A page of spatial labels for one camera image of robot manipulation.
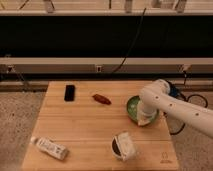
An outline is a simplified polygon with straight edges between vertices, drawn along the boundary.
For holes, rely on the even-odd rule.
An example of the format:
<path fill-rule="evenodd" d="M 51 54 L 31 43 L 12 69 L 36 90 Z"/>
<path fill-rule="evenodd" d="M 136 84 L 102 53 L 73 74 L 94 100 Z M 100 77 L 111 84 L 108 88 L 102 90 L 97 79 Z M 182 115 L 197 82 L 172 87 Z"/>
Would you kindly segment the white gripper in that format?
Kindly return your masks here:
<path fill-rule="evenodd" d="M 140 100 L 137 104 L 137 124 L 139 126 L 146 126 L 150 123 L 151 116 L 154 116 L 157 113 L 157 109 L 145 104 L 142 100 Z"/>

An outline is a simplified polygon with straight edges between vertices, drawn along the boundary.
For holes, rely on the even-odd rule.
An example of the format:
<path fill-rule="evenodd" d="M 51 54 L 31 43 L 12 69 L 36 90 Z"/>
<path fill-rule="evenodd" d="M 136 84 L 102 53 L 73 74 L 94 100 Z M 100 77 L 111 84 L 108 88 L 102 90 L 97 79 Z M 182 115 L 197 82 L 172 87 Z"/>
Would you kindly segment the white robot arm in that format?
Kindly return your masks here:
<path fill-rule="evenodd" d="M 140 90 L 138 124 L 141 125 L 143 119 L 161 110 L 213 138 L 213 110 L 171 97 L 170 91 L 169 83 L 162 79 L 153 81 Z"/>

